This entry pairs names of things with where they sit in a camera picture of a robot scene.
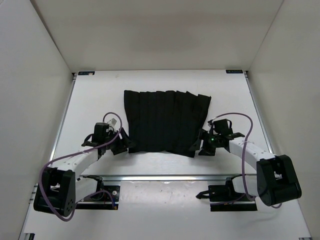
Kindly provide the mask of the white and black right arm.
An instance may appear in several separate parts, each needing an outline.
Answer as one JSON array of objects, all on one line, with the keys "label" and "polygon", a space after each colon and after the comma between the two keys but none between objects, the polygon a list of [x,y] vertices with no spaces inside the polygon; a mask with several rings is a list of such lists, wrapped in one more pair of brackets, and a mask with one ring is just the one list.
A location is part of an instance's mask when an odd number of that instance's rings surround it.
[{"label": "white and black right arm", "polygon": [[233,132],[228,119],[210,120],[210,129],[201,129],[190,147],[200,156],[214,156],[218,148],[238,156],[241,163],[249,164],[256,173],[227,177],[224,185],[210,185],[197,199],[210,199],[214,205],[253,201],[256,197],[269,207],[299,199],[302,189],[292,160],[287,155],[275,155],[246,140],[245,135]]}]

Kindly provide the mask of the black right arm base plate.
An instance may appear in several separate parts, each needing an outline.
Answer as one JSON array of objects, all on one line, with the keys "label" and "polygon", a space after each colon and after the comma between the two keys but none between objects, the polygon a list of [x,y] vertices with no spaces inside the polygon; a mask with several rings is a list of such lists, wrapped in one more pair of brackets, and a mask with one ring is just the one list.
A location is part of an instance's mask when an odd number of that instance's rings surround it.
[{"label": "black right arm base plate", "polygon": [[255,212],[255,201],[249,201],[244,193],[231,192],[226,185],[209,185],[211,212]]}]

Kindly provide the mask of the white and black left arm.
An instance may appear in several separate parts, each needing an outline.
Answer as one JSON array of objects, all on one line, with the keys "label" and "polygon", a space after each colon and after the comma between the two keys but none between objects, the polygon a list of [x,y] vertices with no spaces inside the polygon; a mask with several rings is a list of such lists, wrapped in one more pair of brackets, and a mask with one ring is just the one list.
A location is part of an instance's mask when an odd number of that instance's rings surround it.
[{"label": "white and black left arm", "polygon": [[110,150],[113,155],[125,153],[135,147],[123,128],[115,129],[115,120],[98,122],[93,133],[82,143],[77,154],[60,157],[57,166],[47,164],[39,174],[38,187],[33,200],[37,212],[54,214],[64,222],[74,215],[81,201],[109,201],[112,210],[117,209],[118,189],[107,189],[103,178],[85,175],[85,170]]}]

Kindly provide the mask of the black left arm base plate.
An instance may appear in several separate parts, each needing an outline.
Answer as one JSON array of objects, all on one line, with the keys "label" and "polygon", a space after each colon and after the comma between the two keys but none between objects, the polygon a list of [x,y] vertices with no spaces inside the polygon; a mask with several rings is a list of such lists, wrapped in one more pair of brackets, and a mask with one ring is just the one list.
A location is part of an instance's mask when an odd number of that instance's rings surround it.
[{"label": "black left arm base plate", "polygon": [[77,210],[109,210],[115,211],[119,208],[121,193],[120,181],[103,181],[103,189],[106,192],[96,194],[92,197],[86,197],[77,205]]}]

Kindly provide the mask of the black pleated skirt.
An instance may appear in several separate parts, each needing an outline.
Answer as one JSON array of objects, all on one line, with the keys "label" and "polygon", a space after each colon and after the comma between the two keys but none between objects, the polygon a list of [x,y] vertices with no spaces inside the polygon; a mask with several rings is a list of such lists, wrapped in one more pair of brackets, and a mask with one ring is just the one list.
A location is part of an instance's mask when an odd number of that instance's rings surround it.
[{"label": "black pleated skirt", "polygon": [[190,148],[207,119],[211,97],[181,91],[124,91],[130,154],[168,152],[194,158]]}]

